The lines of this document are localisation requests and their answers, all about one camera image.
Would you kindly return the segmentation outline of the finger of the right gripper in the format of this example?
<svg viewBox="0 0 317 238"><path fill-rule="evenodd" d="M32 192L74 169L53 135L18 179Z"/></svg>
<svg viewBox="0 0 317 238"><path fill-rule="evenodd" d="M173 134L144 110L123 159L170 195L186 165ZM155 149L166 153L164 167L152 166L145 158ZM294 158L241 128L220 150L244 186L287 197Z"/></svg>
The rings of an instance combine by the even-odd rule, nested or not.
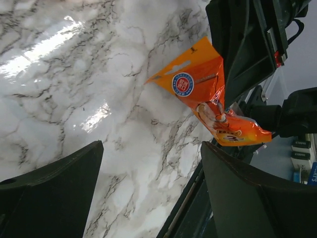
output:
<svg viewBox="0 0 317 238"><path fill-rule="evenodd" d="M285 0L212 0L212 45L223 58L225 107L270 77L287 59Z"/></svg>

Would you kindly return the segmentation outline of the orange razor pouch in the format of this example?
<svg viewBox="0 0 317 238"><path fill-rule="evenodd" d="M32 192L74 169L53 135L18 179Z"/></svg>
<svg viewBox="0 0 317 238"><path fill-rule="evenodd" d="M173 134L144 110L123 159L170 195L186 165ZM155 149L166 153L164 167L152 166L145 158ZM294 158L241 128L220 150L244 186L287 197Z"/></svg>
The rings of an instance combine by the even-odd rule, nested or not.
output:
<svg viewBox="0 0 317 238"><path fill-rule="evenodd" d="M271 132L253 119L225 107L223 58L208 37L200 39L147 82L157 84L188 106L222 146L248 146L272 140Z"/></svg>

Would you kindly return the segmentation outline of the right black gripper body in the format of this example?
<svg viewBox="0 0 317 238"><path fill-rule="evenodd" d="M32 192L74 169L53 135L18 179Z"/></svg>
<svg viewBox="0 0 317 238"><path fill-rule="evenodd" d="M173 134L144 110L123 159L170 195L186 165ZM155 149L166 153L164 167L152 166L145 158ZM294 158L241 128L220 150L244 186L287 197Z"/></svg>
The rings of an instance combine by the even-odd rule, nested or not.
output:
<svg viewBox="0 0 317 238"><path fill-rule="evenodd" d="M288 138L317 132L317 89L308 88L291 93L280 105L267 105L260 98L263 89L255 87L249 100L239 103L244 116L251 118L272 138Z"/></svg>

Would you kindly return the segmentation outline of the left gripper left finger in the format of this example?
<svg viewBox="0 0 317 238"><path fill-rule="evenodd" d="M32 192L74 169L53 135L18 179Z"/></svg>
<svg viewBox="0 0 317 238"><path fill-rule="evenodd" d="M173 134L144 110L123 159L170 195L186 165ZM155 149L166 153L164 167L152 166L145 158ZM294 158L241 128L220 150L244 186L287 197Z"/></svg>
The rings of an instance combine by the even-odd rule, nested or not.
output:
<svg viewBox="0 0 317 238"><path fill-rule="evenodd" d="M94 141L71 155L0 183L2 238L83 237L103 157Z"/></svg>

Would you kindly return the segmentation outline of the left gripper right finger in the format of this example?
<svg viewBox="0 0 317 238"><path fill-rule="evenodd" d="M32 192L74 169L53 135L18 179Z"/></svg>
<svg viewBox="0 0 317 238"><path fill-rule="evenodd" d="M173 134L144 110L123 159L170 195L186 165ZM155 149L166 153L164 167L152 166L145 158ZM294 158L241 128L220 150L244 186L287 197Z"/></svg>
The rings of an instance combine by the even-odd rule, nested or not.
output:
<svg viewBox="0 0 317 238"><path fill-rule="evenodd" d="M209 142L201 157L219 238L315 238L317 188L266 173Z"/></svg>

